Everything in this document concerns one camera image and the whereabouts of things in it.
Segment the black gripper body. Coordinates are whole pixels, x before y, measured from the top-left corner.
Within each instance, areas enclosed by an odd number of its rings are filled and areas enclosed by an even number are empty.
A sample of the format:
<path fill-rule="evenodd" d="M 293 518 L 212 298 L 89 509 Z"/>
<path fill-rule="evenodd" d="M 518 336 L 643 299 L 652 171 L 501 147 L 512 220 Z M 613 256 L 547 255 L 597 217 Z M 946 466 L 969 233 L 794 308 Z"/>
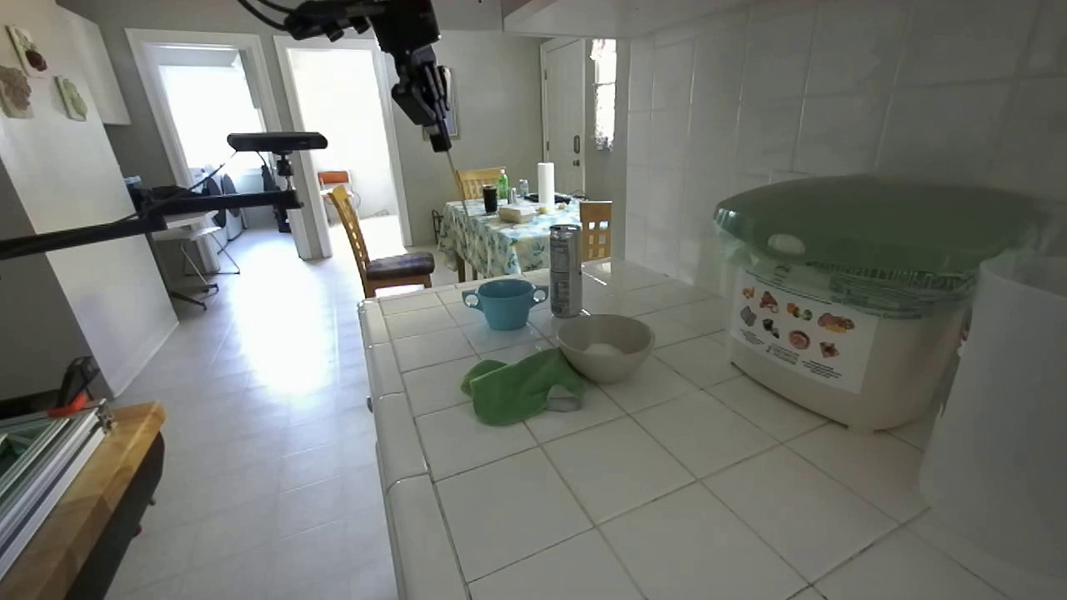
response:
<path fill-rule="evenodd" d="M 378 45 L 395 58 L 395 101 L 414 125 L 446 121 L 446 82 L 433 45 L 442 37 L 431 0 L 384 0 L 373 18 Z"/>

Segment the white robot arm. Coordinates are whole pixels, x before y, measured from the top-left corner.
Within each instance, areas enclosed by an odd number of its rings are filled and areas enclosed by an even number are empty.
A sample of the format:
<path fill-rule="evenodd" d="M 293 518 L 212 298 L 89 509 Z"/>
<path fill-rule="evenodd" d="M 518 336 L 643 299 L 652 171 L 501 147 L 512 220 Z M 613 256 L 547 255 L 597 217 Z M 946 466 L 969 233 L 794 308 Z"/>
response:
<path fill-rule="evenodd" d="M 431 0 L 236 0 L 262 22 L 290 33 L 293 41 L 327 37 L 341 41 L 348 30 L 373 33 L 381 51 L 395 61 L 395 102 L 426 132 L 437 152 L 455 147 L 446 76 L 437 63 L 442 41 Z"/>

